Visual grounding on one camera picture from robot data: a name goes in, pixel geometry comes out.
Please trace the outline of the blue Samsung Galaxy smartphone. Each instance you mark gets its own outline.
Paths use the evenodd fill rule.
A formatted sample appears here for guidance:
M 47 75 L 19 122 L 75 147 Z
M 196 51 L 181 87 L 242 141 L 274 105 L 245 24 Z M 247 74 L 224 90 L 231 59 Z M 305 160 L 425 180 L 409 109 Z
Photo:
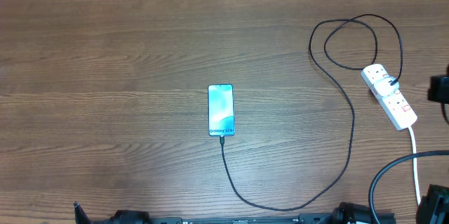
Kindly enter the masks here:
M 233 136 L 236 132 L 234 116 L 234 87 L 231 84 L 208 86 L 208 134 Z

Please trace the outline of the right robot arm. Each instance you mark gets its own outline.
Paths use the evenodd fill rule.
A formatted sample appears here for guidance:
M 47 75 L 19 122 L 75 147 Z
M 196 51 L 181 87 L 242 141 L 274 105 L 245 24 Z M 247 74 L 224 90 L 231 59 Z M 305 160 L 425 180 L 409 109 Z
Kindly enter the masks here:
M 413 162 L 413 180 L 417 202 L 415 221 L 417 223 L 447 223 L 448 222 L 448 188 L 440 185 L 430 185 L 427 194 L 420 194 L 417 159 L 420 157 L 447 156 L 447 150 L 418 152 L 415 133 L 412 125 L 417 121 L 417 115 L 411 106 L 402 99 L 398 84 L 390 86 L 395 78 L 381 74 L 381 65 L 370 65 L 362 70 L 361 76 L 367 86 L 379 100 L 384 111 L 398 130 L 406 129 L 410 134 L 412 153 L 395 159 L 384 166 L 373 178 L 368 191 L 368 205 L 362 206 L 342 202 L 334 211 L 322 218 L 320 223 L 395 223 L 392 213 L 379 214 L 375 209 L 375 189 L 382 176 L 398 164 Z

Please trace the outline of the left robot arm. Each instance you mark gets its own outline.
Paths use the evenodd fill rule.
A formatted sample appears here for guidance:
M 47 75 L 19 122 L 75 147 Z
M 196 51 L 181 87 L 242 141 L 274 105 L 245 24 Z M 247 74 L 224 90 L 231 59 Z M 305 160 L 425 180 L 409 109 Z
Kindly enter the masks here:
M 145 211 L 118 210 L 112 217 L 104 220 L 91 220 L 78 202 L 74 202 L 76 224 L 152 224 Z

